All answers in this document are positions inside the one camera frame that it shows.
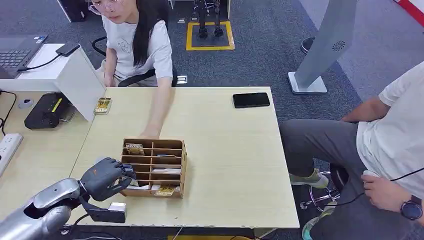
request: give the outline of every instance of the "wooden organizer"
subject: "wooden organizer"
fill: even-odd
[[[143,145],[143,155],[130,155],[126,144]],[[120,193],[129,197],[154,197],[154,198],[182,198],[184,181],[186,178],[187,152],[184,141],[164,139],[128,139],[123,140],[121,162],[131,164],[138,181],[138,185],[149,185],[149,190],[124,189]],[[181,169],[181,173],[158,173],[153,169]],[[161,187],[179,187],[169,196],[157,196],[153,185]]]

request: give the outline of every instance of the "white t-shirt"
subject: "white t-shirt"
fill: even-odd
[[[117,55],[115,74],[121,79],[145,74],[155,69],[156,78],[173,77],[172,48],[167,26],[163,20],[158,21],[151,31],[148,43],[148,58],[143,66],[134,67],[133,39],[137,24],[115,24],[107,17],[101,16],[107,34],[106,46],[114,49]]]
[[[424,62],[388,85],[379,95],[387,115],[360,122],[356,145],[372,172],[389,180],[424,168]],[[424,170],[396,183],[424,199]]]

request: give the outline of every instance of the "red stripe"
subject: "red stripe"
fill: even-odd
[[[400,0],[398,2],[415,20],[417,20],[424,27],[424,13],[418,9],[409,0]]]

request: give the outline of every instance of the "black phone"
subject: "black phone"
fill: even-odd
[[[234,94],[232,100],[236,109],[267,107],[270,105],[270,99],[266,92]]]

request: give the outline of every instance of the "man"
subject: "man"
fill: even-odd
[[[304,240],[402,240],[424,226],[424,171],[390,181],[424,168],[424,62],[341,121],[289,120],[280,131],[292,185],[327,185],[318,158],[349,173],[339,204],[365,193],[326,207],[305,225]]]

